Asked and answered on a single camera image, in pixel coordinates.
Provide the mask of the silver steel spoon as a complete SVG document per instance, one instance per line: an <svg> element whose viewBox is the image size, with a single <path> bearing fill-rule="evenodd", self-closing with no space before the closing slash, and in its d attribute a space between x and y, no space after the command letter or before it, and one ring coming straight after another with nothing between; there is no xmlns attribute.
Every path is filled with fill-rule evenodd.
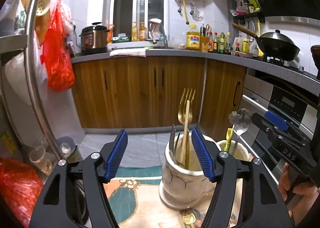
<svg viewBox="0 0 320 228"><path fill-rule="evenodd" d="M247 109L240 109L237 111L238 121L233 127L233 131L236 133L235 145L232 149L231 154L234 155L237 149L240 136L244 134L252 123L251 114Z"/></svg>

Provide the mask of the yellow green plastic spoon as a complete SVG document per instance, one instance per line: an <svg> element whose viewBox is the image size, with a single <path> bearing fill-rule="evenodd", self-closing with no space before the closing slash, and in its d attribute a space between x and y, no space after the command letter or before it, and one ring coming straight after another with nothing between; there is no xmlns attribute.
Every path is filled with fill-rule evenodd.
<svg viewBox="0 0 320 228"><path fill-rule="evenodd" d="M193 213L190 213L190 214L187 214L187 215L184 215L182 217L182 220L183 220L183 223L185 225L188 225L190 228L195 228L195 221L196 221L196 217L194 216Z"/></svg>
<svg viewBox="0 0 320 228"><path fill-rule="evenodd" d="M233 128L228 128L226 133L226 143L223 148L223 150L226 151L227 153L229 152L229 149L231 146L232 137L233 137Z"/></svg>

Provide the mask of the gold fork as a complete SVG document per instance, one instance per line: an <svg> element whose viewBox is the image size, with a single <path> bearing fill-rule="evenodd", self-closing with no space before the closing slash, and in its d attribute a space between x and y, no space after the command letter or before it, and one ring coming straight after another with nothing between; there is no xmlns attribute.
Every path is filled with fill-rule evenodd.
<svg viewBox="0 0 320 228"><path fill-rule="evenodd" d="M183 137L180 144L180 153L177 160L185 169L189 167L189 121L193 120L192 106L195 97L195 89L184 89L178 108L178 120L183 124Z"/></svg>

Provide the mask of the wooden chopstick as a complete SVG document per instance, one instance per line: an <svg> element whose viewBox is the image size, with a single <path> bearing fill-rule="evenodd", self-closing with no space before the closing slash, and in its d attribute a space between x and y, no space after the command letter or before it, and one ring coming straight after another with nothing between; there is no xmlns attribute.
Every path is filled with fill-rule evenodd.
<svg viewBox="0 0 320 228"><path fill-rule="evenodd" d="M187 149L187 137L188 137L188 119L189 119L189 109L190 109L190 101L187 100L185 107L185 121L184 121L184 132L183 138L181 142L181 163L186 167L186 149Z"/></svg>

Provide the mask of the silver steel fork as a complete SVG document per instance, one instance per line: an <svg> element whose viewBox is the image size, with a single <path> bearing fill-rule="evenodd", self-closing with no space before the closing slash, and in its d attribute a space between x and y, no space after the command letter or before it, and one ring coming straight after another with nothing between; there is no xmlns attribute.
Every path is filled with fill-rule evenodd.
<svg viewBox="0 0 320 228"><path fill-rule="evenodd" d="M176 165L182 167L183 164L176 159L176 151L177 151L179 138L180 138L180 132L176 135L176 128L175 128L175 125L173 124L171 128L170 138L169 138L169 154L173 162Z"/></svg>

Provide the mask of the flower handle steel spoon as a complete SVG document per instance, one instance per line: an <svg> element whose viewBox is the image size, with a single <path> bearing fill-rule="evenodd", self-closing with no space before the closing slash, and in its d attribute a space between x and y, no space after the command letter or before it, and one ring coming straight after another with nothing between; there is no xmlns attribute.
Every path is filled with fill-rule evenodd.
<svg viewBox="0 0 320 228"><path fill-rule="evenodd" d="M232 111L229 116L229 122L233 127L234 131L237 131L240 123L240 115L236 111Z"/></svg>

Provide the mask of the built-in oven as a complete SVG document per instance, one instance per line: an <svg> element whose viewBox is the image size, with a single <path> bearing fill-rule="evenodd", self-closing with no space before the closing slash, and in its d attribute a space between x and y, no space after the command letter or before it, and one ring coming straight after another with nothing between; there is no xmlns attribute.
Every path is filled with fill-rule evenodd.
<svg viewBox="0 0 320 228"><path fill-rule="evenodd" d="M242 141L276 179L286 163L293 179L315 176L319 145L312 139L317 102L313 94L274 76L245 75L240 108L246 108L253 119Z"/></svg>

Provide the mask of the plastic cup on shelf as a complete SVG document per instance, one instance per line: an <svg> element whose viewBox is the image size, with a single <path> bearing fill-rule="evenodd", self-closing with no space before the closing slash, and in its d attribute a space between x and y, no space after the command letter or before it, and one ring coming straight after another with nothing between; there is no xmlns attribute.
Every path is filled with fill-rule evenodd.
<svg viewBox="0 0 320 228"><path fill-rule="evenodd" d="M29 160L45 175L49 176L51 174L53 165L43 146L34 148L29 154Z"/></svg>

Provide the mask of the cream floral ceramic utensil holder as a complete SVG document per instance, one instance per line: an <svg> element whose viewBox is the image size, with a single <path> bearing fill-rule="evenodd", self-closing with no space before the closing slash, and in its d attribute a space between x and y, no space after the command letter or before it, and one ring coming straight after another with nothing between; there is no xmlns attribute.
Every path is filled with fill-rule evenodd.
<svg viewBox="0 0 320 228"><path fill-rule="evenodd" d="M159 196L167 207L183 210L194 207L202 198L212 195L216 184L203 175L193 147L190 147L191 170L178 166L170 156L169 144L164 150Z"/></svg>

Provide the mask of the quilted teal peach table mat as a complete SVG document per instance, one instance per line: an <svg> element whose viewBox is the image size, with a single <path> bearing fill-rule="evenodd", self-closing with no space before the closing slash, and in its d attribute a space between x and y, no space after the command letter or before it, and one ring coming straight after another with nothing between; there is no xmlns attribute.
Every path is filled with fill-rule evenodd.
<svg viewBox="0 0 320 228"><path fill-rule="evenodd" d="M194 207L175 210L159 196L161 166L120 168L110 183L104 184L108 202L119 227L189 227L184 215L193 213L195 227L201 227L212 195Z"/></svg>

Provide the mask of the yellow cooking oil bottle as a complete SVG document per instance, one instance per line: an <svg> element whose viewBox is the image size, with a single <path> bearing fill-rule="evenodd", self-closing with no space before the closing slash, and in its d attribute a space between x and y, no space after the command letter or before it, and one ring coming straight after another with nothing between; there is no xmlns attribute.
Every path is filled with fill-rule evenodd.
<svg viewBox="0 0 320 228"><path fill-rule="evenodd" d="M187 32L186 49L199 50L200 49L200 33Z"/></svg>

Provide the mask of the hanging red plastic bag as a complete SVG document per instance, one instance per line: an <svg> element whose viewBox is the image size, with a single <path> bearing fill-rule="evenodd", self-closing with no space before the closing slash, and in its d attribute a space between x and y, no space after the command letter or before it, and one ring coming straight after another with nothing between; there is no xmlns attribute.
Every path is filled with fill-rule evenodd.
<svg viewBox="0 0 320 228"><path fill-rule="evenodd" d="M57 0L42 45L41 63L47 71L47 86L54 92L64 92L75 83L71 57L67 46L66 20L61 0Z"/></svg>

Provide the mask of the white dish cloth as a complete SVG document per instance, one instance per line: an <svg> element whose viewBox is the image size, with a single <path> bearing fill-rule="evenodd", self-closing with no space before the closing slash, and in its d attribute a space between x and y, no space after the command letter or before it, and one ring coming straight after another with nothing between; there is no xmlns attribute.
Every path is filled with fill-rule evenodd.
<svg viewBox="0 0 320 228"><path fill-rule="evenodd" d="M125 49L115 49L110 52L110 57L114 56L138 56L146 57L147 47L144 48L125 48Z"/></svg>

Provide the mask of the electric pressure cooker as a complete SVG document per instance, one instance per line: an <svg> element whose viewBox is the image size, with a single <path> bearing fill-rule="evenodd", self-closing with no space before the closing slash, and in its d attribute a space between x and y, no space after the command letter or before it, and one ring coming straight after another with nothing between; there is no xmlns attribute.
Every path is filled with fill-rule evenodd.
<svg viewBox="0 0 320 228"><path fill-rule="evenodd" d="M81 53L90 55L107 51L107 36L109 29L101 22L94 22L85 27L80 34Z"/></svg>

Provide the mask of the beige perforated ladle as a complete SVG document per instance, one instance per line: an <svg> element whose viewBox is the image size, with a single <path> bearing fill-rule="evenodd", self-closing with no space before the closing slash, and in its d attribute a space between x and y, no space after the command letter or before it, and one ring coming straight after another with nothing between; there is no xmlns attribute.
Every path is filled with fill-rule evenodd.
<svg viewBox="0 0 320 228"><path fill-rule="evenodd" d="M21 0L25 12L28 11L31 0ZM36 16L45 15L50 9L50 0L38 0L36 5Z"/></svg>

